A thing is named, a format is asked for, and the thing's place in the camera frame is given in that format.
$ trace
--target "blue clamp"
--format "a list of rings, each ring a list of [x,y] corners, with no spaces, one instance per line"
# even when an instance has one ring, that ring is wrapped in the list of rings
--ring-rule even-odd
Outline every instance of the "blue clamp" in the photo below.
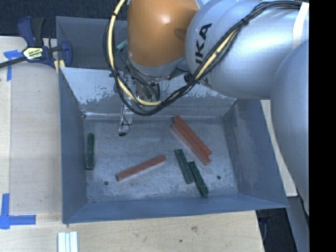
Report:
[[[72,49],[69,41],[62,41],[61,47],[49,48],[44,46],[41,36],[41,29],[45,22],[44,18],[25,17],[17,24],[20,36],[26,41],[27,48],[23,54],[27,57],[27,62],[39,62],[55,69],[55,59],[53,52],[63,50],[63,60],[67,67],[72,62]]]
[[[9,193],[2,195],[0,229],[15,225],[35,225],[36,215],[9,216]]]

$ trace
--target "black cable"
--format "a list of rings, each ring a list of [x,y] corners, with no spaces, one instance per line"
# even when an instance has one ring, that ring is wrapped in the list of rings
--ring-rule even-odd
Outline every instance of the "black cable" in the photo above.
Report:
[[[112,71],[112,75],[115,78],[117,90],[118,93],[122,99],[122,101],[136,114],[143,115],[143,116],[150,116],[153,115],[159,111],[161,111],[163,108],[169,106],[174,101],[176,101],[181,96],[184,96],[187,94],[199,81],[204,78],[209,72],[213,70],[215,66],[217,66],[226,56],[226,54],[229,52],[230,48],[232,47],[233,43],[235,42],[235,39],[237,38],[239,32],[243,27],[248,25],[249,21],[251,21],[253,18],[260,15],[262,12],[269,8],[273,7],[279,7],[279,8],[294,8],[299,9],[301,2],[296,1],[274,1],[274,2],[262,2],[258,4],[253,10],[245,16],[241,21],[239,21],[237,24],[232,26],[225,34],[224,36],[215,44],[215,46],[208,52],[208,54],[205,56],[201,64],[198,66],[194,74],[192,75],[192,78],[189,80],[189,82],[175,90],[171,95],[169,95],[166,99],[164,99],[158,106],[152,108],[150,111],[146,111],[143,107],[141,107],[138,103],[135,102],[136,107],[138,110],[136,110],[134,107],[130,106],[130,104],[125,100],[123,96],[123,92],[121,87],[118,84],[118,80],[122,81],[122,83],[125,85],[125,87],[131,92],[130,88],[127,86],[127,84],[120,78],[120,75],[118,73],[118,69],[114,65],[115,71]],[[210,56],[218,49],[218,47],[227,40],[228,36],[230,36],[230,40],[227,42],[225,48],[222,50],[222,52],[215,58],[215,60],[212,62],[212,65],[209,66],[202,75],[196,80],[196,77],[198,76],[199,72],[202,70],[204,65],[207,63]]]

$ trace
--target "table surface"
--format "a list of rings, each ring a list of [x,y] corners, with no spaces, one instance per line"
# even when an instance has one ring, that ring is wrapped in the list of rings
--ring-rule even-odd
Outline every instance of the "table surface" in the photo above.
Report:
[[[4,51],[22,50],[24,47],[25,42],[21,38],[0,37],[0,62],[6,61],[3,56]],[[39,210],[39,212],[36,213],[36,225],[12,226],[9,230],[0,230],[0,251],[56,251],[57,233],[71,231],[78,232],[80,252],[264,251],[254,211],[63,224],[61,222],[60,204],[58,204],[60,199],[60,157],[59,153],[55,152],[55,150],[59,151],[59,144],[55,145],[55,142],[53,142],[55,135],[56,137],[59,136],[59,119],[55,116],[59,105],[57,103],[44,104],[42,106],[44,108],[42,108],[39,100],[43,100],[43,98],[45,98],[44,100],[50,100],[50,98],[36,93],[39,85],[41,88],[45,85],[49,86],[47,86],[47,90],[38,90],[38,92],[50,93],[51,85],[54,85],[53,88],[55,89],[53,80],[57,79],[57,73],[47,66],[28,64],[27,62],[12,66],[12,70],[13,79],[16,79],[7,81],[7,68],[0,69],[0,196],[1,193],[10,192],[10,199],[12,199],[10,202],[11,215],[24,214],[28,210]],[[41,70],[49,73],[44,82],[41,82],[41,78],[36,78]],[[35,81],[27,82],[29,78],[25,79],[25,75],[22,73],[31,74],[30,79]],[[20,75],[22,77],[22,87],[27,87],[29,84],[35,87],[35,89],[31,88],[28,94],[22,94],[22,91],[17,90],[18,88],[16,90],[12,89],[13,87],[20,87],[18,84]],[[23,102],[21,106],[19,104],[20,98]],[[27,102],[31,102],[31,107],[37,109],[35,114],[27,107]],[[272,129],[269,102],[263,101],[262,105],[269,129]],[[23,119],[20,116],[20,111],[23,109],[30,111],[30,115],[37,118],[38,122],[30,124],[29,119]],[[42,117],[45,117],[44,115],[48,116],[48,121],[43,121]],[[46,136],[48,141],[41,143],[41,146],[35,152],[30,152],[27,156],[24,145],[15,144],[13,146],[13,143],[17,142],[20,128],[22,129],[22,141],[27,141],[27,137],[34,135],[31,132],[34,127],[40,132],[45,131],[46,135],[53,135],[54,137]],[[271,138],[273,144],[276,145],[272,132]],[[278,157],[279,151],[276,147],[275,153]],[[278,159],[278,163],[287,195],[295,196],[295,187],[281,158]],[[29,171],[36,171],[36,175],[32,177],[32,175],[27,174]],[[34,203],[31,198],[36,197],[36,195],[39,195],[44,201]],[[15,208],[20,204],[24,208]]]

